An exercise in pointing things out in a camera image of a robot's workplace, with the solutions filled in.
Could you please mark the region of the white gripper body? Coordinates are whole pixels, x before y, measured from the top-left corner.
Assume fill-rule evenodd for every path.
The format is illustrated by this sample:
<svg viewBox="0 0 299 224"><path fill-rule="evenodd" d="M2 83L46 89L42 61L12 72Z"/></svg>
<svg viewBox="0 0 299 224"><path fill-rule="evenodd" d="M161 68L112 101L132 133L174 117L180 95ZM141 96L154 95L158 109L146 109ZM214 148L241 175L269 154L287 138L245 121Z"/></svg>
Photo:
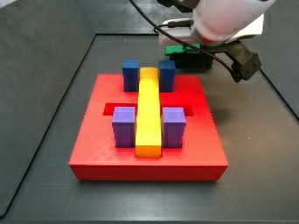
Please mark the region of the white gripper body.
<svg viewBox="0 0 299 224"><path fill-rule="evenodd" d="M172 25L178 22L192 22L192 25L164 27L162 31L188 44L220 46L258 36L263 33L264 15L232 12L192 13L192 19L169 19L162 24Z"/></svg>

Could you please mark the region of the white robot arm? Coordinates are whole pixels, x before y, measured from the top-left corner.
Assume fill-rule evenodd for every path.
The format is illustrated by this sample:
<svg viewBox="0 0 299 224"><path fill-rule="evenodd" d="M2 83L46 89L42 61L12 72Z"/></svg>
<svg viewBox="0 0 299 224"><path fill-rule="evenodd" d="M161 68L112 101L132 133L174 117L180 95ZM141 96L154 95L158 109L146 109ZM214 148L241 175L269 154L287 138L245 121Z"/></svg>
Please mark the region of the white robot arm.
<svg viewBox="0 0 299 224"><path fill-rule="evenodd" d="M160 29L189 44L220 46L263 32L264 13L276 0L170 0L190 18L162 22Z"/></svg>

